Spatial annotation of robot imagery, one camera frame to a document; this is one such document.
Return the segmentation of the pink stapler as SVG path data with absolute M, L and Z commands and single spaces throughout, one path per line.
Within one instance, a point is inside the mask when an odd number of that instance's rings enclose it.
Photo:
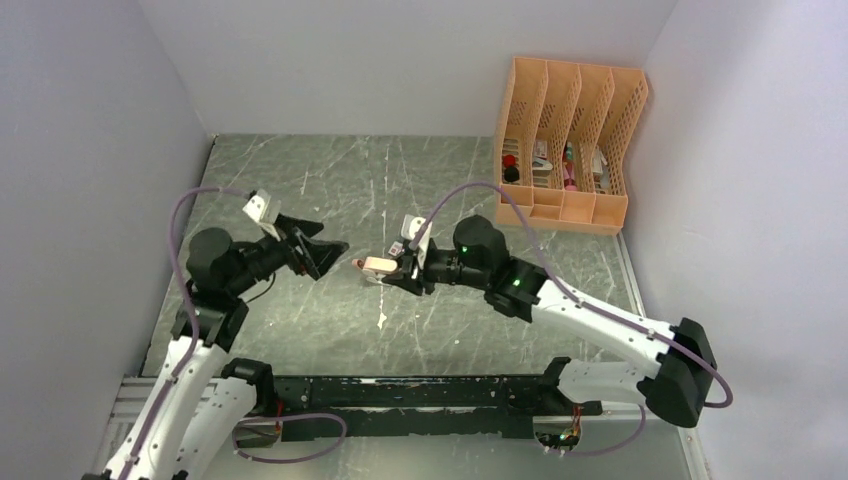
M 386 276 L 398 272 L 399 266 L 396 260 L 382 257 L 365 257 L 354 259 L 352 265 L 357 268 L 368 282 L 381 284 Z

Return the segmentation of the red white staple box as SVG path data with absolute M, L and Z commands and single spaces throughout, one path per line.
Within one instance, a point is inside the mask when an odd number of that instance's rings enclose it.
M 387 254 L 389 258 L 397 258 L 404 252 L 405 246 L 401 241 L 395 241 L 389 247 Z

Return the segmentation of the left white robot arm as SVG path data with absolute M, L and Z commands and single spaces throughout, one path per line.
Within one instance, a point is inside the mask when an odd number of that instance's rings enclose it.
M 320 222 L 278 215 L 262 238 L 207 228 L 188 244 L 184 296 L 154 388 L 101 479 L 200 479 L 248 415 L 281 411 L 272 368 L 230 351 L 247 317 L 243 294 L 280 269 L 319 280 L 348 250 L 318 239 Z

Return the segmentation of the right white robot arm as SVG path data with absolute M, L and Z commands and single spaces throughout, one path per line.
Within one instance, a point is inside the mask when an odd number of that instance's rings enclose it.
M 360 261 L 363 273 L 418 296 L 432 293 L 438 284 L 475 288 L 506 317 L 564 329 L 619 357 L 618 362 L 570 360 L 555 367 L 554 378 L 539 389 L 548 412 L 612 401 L 643 406 L 678 427 L 698 424 L 717 369 L 700 323 L 653 320 L 568 287 L 542 267 L 511 255 L 503 233 L 479 215 L 458 223 L 450 249 L 438 248 L 430 238 L 412 248 L 423 222 L 407 217 L 404 235 L 389 257 Z

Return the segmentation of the red black item in organizer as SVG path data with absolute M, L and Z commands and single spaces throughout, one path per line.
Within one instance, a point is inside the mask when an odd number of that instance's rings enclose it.
M 521 180 L 518 158 L 513 154 L 506 154 L 502 156 L 501 160 L 502 181 L 505 184 L 518 184 Z

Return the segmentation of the pink items in organizer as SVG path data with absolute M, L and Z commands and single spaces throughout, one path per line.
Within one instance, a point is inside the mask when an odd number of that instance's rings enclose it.
M 548 143 L 545 140 L 536 140 L 532 153 L 532 185 L 534 187 L 551 188 L 553 175 L 553 163 L 548 153 Z M 566 142 L 563 156 L 561 158 L 562 186 L 565 190 L 577 190 L 577 175 L 575 170 L 575 149 L 573 143 Z M 611 189 L 610 164 L 606 155 L 599 147 L 596 147 L 591 160 L 591 176 L 595 191 L 600 194 L 609 194 Z

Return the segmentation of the orange file organizer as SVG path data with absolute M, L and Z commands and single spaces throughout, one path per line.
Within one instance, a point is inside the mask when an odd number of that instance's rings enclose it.
M 496 221 L 619 234 L 624 161 L 648 97 L 638 68 L 513 58 L 494 137 Z

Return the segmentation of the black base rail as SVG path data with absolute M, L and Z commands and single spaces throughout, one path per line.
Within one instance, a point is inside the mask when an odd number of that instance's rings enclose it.
M 543 375 L 283 376 L 250 415 L 331 413 L 350 437 L 495 434 L 535 439 L 534 423 L 573 414 L 597 416 L 598 401 L 573 404 Z

